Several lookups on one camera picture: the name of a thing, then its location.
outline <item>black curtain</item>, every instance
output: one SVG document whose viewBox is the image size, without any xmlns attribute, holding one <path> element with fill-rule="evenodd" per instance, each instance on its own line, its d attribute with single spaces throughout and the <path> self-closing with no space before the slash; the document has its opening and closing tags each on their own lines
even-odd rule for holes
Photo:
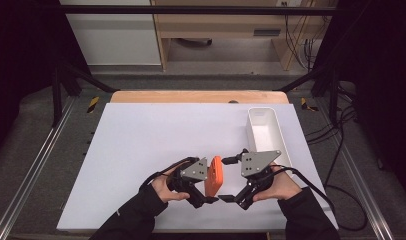
<svg viewBox="0 0 406 240">
<path fill-rule="evenodd" d="M 90 74 L 65 14 L 39 11 L 39 4 L 60 5 L 58 0 L 0 0 L 0 147 L 20 100 L 51 86 L 58 60 Z"/>
<path fill-rule="evenodd" d="M 325 63 L 350 22 L 333 18 L 315 68 Z M 373 0 L 340 47 L 339 80 L 356 85 L 356 110 L 376 154 L 406 190 L 406 0 Z"/>
</svg>

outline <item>white tabletop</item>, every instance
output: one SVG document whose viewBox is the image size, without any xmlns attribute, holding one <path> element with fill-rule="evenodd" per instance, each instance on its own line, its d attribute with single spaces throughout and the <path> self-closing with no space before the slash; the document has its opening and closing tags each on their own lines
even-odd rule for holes
<svg viewBox="0 0 406 240">
<path fill-rule="evenodd" d="M 291 104 L 108 103 L 57 229 L 98 229 L 149 175 L 185 157 L 206 157 L 210 163 L 215 155 L 235 156 L 248 148 L 247 111 L 252 107 L 275 109 L 293 167 L 323 190 Z M 218 194 L 236 195 L 246 183 L 240 164 L 223 170 Z M 203 182 L 196 187 L 204 193 Z M 337 227 L 328 204 L 317 199 Z M 266 232 L 284 229 L 285 223 L 276 200 L 254 203 L 247 211 L 222 200 L 198 209 L 171 201 L 156 217 L 155 232 Z"/>
</svg>

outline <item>white plastic container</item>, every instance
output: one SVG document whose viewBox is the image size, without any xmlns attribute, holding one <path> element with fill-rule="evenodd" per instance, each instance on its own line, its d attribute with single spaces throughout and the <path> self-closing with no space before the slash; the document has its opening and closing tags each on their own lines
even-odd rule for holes
<svg viewBox="0 0 406 240">
<path fill-rule="evenodd" d="M 249 141 L 250 152 L 280 150 L 281 155 L 275 159 L 275 163 L 286 167 L 292 167 L 274 109 L 249 109 L 247 138 Z"/>
</svg>

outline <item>orange block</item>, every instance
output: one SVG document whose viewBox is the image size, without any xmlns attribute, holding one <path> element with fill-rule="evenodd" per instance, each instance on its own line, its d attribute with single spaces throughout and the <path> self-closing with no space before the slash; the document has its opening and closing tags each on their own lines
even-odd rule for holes
<svg viewBox="0 0 406 240">
<path fill-rule="evenodd" d="M 215 156 L 212 159 L 212 163 L 207 171 L 207 179 L 204 182 L 206 197 L 215 197 L 223 182 L 222 159 L 220 156 Z"/>
</svg>

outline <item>hand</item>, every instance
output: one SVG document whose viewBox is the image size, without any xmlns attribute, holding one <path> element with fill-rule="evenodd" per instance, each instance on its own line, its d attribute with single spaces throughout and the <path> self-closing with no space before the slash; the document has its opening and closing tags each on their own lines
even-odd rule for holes
<svg viewBox="0 0 406 240">
<path fill-rule="evenodd" d="M 272 166 L 271 168 L 274 172 L 281 170 L 281 167 L 278 166 Z M 299 185 L 297 185 L 286 172 L 281 172 L 275 175 L 270 188 L 253 196 L 253 201 L 257 202 L 269 198 L 287 200 L 301 191 L 302 189 Z"/>
<path fill-rule="evenodd" d="M 183 200 L 187 199 L 190 197 L 188 193 L 185 192 L 180 192 L 180 193 L 174 193 L 169 190 L 168 185 L 166 184 L 166 180 L 168 179 L 168 176 L 177 168 L 172 168 L 171 170 L 164 172 L 164 175 L 161 175 L 153 180 L 151 182 L 151 186 L 153 189 L 156 191 L 157 195 L 159 196 L 160 200 L 162 202 L 167 203 L 168 201 L 171 200 Z"/>
</svg>

